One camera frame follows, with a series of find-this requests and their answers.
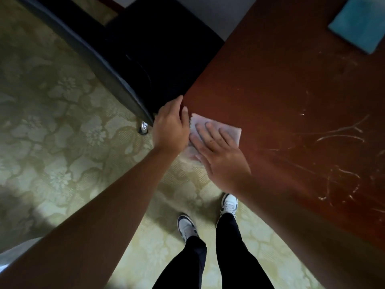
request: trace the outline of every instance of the floral carpet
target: floral carpet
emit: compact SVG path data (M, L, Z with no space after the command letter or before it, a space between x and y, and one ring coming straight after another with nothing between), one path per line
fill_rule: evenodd
M96 0L75 1L101 23L116 15ZM0 40L2 252L47 234L142 160L152 141L151 134L137 134L138 120L87 64L14 0L0 0ZM184 246L176 219L185 212L208 247L203 288L221 288L220 197L204 169L178 158L107 287L151 288ZM242 204L237 216L244 242L276 289L321 288L261 219Z

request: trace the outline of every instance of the wooden table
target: wooden table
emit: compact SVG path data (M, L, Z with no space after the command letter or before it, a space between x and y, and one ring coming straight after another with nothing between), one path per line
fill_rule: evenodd
M385 42L366 55L331 33L345 2L257 0L184 103L241 127L277 196L385 249Z

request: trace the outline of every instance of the chair backrest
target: chair backrest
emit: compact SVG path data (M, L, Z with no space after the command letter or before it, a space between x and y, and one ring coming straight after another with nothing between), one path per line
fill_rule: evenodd
M138 95L150 91L147 74L110 42L106 28L72 0L18 0L61 36L89 64L104 86L136 116L154 117Z

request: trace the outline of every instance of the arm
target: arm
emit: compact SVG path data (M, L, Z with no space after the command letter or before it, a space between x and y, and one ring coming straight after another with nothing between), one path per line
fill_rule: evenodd
M182 96L154 123L154 149L0 274L0 288L104 288L190 133Z
M385 283L385 255L293 201L264 190L251 176L232 138L212 125L197 126L205 144L190 140L200 151L209 178L244 202L287 243L326 288L380 288Z

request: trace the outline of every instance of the chair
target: chair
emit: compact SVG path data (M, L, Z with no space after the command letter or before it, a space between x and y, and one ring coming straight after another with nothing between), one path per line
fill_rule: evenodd
M149 125L183 95L224 41L175 0L137 0L103 26L71 0L19 0Z

